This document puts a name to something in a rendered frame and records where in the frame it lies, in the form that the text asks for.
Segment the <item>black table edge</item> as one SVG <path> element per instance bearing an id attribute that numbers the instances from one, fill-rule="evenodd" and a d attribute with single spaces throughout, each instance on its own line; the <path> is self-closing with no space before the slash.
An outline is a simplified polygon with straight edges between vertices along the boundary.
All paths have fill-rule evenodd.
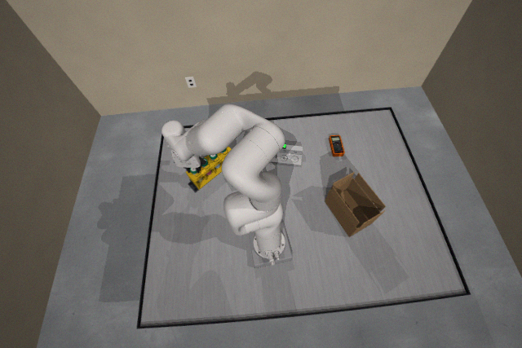
<path id="1" fill-rule="evenodd" d="M 147 270 L 147 263 L 148 263 L 148 250 L 149 250 L 149 243 L 150 243 L 150 236 L 151 236 L 151 230 L 152 230 L 152 223 L 153 223 L 153 211 L 154 211 L 154 204 L 155 204 L 155 198 L 156 198 L 156 191 L 157 191 L 157 180 L 158 180 L 158 173 L 159 173 L 159 167 L 160 167 L 160 161 L 161 161 L 161 150 L 162 150 L 162 144 L 163 144 L 163 135 L 161 134 L 161 145 L 160 145 L 160 151 L 159 151 L 159 157 L 158 157 L 158 163 L 157 163 L 157 173 L 156 173 L 156 179 L 155 179 L 155 186 L 154 186 L 154 192 L 153 192 L 153 203 L 152 203 L 152 209 L 151 209 L 151 216 L 150 216 L 150 222 L 149 222 L 149 229 L 148 229 L 148 240 L 147 240 L 147 247 L 146 247 L 146 254 L 145 254 L 145 260 L 144 260 L 144 273 L 143 273 L 143 280 L 142 280 L 142 287 L 141 287 L 141 294 L 140 294 L 140 301 L 139 301 L 139 314 L 138 314 L 138 322 L 137 322 L 137 328 L 163 328 L 163 327 L 176 327 L 176 326 L 189 326 L 189 325 L 200 325 L 200 324 L 221 324 L 221 323 L 231 323 L 231 322 L 241 322 L 241 321 L 251 321 L 251 320 L 261 320 L 261 319 L 277 319 L 277 318 L 286 318 L 286 317 L 295 317 L 295 316 L 303 316 L 303 315 L 318 315 L 318 314 L 325 314 L 325 313 L 333 313 L 333 312 L 340 312 L 340 311 L 354 311 L 354 310 L 361 310 L 361 309 L 368 309 L 368 308 L 375 308 L 375 307 L 381 307 L 381 306 L 394 306 L 394 305 L 400 305 L 400 304 L 406 304 L 406 303 L 413 303 L 413 302 L 425 302 L 430 300 L 436 300 L 436 299 L 442 299 L 442 298 L 448 298 L 448 297 L 459 297 L 459 296 L 465 296 L 465 295 L 471 295 L 469 288 L 467 287 L 467 283 L 463 277 L 462 271 L 460 269 L 460 266 L 458 265 L 458 261 L 455 257 L 455 254 L 453 252 L 453 249 L 451 247 L 451 244 L 449 243 L 448 236 L 445 233 L 445 229 L 441 223 L 440 217 L 436 211 L 436 207 L 433 204 L 433 201 L 431 199 L 431 196 L 427 190 L 426 184 L 423 181 L 422 175 L 418 169 L 418 166 L 416 164 L 416 161 L 414 159 L 414 156 L 412 152 L 410 151 L 409 145 L 407 144 L 407 141 L 405 139 L 405 136 L 400 128 L 400 125 L 398 123 L 398 120 L 396 119 L 396 116 L 392 110 L 392 107 L 389 108 L 371 108 L 371 109 L 361 109 L 361 110 L 351 110 L 351 111 L 342 111 L 342 112 L 324 112 L 324 113 L 315 113 L 315 114 L 306 114 L 306 115 L 297 115 L 297 116 L 287 116 L 287 117 L 270 117 L 265 118 L 267 120 L 278 120 L 278 119 L 287 119 L 287 118 L 296 118 L 296 117 L 314 117 L 314 116 L 323 116 L 323 115 L 333 115 L 333 114 L 342 114 L 342 113 L 351 113 L 351 112 L 369 112 L 369 111 L 379 111 L 379 110 L 388 110 L 390 109 L 391 114 L 396 122 L 396 125 L 400 131 L 401 137 L 405 142 L 405 146 L 407 147 L 407 150 L 409 152 L 409 155 L 412 159 L 412 162 L 414 163 L 414 167 L 417 170 L 418 176 L 422 182 L 423 188 L 427 194 L 427 198 L 430 201 L 431 207 L 434 211 L 434 214 L 436 216 L 436 219 L 440 225 L 440 229 L 443 233 L 443 236 L 445 238 L 445 241 L 449 247 L 449 251 L 452 255 L 453 261 L 455 263 L 455 266 L 457 267 L 458 274 L 460 275 L 460 278 L 462 280 L 464 289 L 466 290 L 466 293 L 464 294 L 458 294 L 458 295 L 452 295 L 452 296 L 446 296 L 446 297 L 435 297 L 435 298 L 429 298 L 429 299 L 423 299 L 423 300 L 417 300 L 417 301 L 410 301 L 410 302 L 398 302 L 398 303 L 392 303 L 392 304 L 385 304 L 385 305 L 378 305 L 378 306 L 366 306 L 366 307 L 359 307 L 359 308 L 352 308 L 352 309 L 345 309 L 345 310 L 337 310 L 337 311 L 323 311 L 323 312 L 315 312 L 315 313 L 307 313 L 307 314 L 299 314 L 299 315 L 283 315 L 283 316 L 274 316 L 274 317 L 265 317 L 265 318 L 256 318 L 256 319 L 238 319 L 238 320 L 228 320 L 228 321 L 217 321 L 217 322 L 206 322 L 206 323 L 195 323 L 195 324 L 172 324 L 172 325 L 159 325 L 159 326 L 145 326 L 140 327 L 140 320 L 141 320 L 141 313 L 142 313 L 142 305 L 143 305 L 143 298 L 144 298 L 144 285 L 145 285 L 145 277 L 146 277 L 146 270 Z"/>

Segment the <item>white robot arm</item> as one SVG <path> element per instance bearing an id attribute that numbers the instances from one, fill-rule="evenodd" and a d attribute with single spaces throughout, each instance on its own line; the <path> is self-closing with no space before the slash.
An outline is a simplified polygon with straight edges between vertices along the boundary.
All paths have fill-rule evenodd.
<path id="1" fill-rule="evenodd" d="M 235 104 L 223 105 L 207 120 L 198 123 L 185 131 L 179 121 L 168 121 L 161 129 L 167 147 L 181 161 L 188 161 L 194 155 L 219 154 L 243 131 L 247 132 L 223 160 L 223 176 L 238 190 L 224 199 L 224 212 L 236 235 L 254 231 L 256 253 L 269 258 L 274 265 L 274 258 L 280 259 L 285 248 L 280 225 L 282 185 L 274 173 L 262 170 L 284 147 L 282 130 Z"/>

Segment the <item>brown cardboard box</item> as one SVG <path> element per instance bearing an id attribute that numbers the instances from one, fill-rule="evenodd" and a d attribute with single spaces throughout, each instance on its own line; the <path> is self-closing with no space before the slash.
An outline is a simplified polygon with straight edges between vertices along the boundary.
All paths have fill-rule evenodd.
<path id="1" fill-rule="evenodd" d="M 369 222 L 386 211 L 380 213 L 386 207 L 385 204 L 359 173 L 355 179 L 352 178 L 354 173 L 333 183 L 332 190 L 329 190 L 325 199 L 325 203 L 349 237 L 364 229 Z"/>

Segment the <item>orange digital multimeter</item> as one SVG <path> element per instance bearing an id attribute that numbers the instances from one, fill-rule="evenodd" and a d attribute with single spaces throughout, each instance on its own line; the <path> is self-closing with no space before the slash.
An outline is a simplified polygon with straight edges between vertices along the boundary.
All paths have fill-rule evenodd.
<path id="1" fill-rule="evenodd" d="M 333 156 L 343 156 L 345 151 L 340 135 L 331 135 L 329 138 L 331 152 Z"/>

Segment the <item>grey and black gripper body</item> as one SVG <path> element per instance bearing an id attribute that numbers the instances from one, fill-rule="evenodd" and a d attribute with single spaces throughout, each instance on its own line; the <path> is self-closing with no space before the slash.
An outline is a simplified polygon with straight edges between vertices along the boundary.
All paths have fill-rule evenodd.
<path id="1" fill-rule="evenodd" d="M 172 155 L 172 158 L 175 162 L 175 164 L 178 166 L 178 167 L 186 167 L 186 168 L 198 168 L 201 166 L 201 161 L 199 159 L 199 157 L 201 156 L 192 156 L 188 161 L 181 161 L 179 160 L 175 154 L 171 151 L 171 155 Z"/>

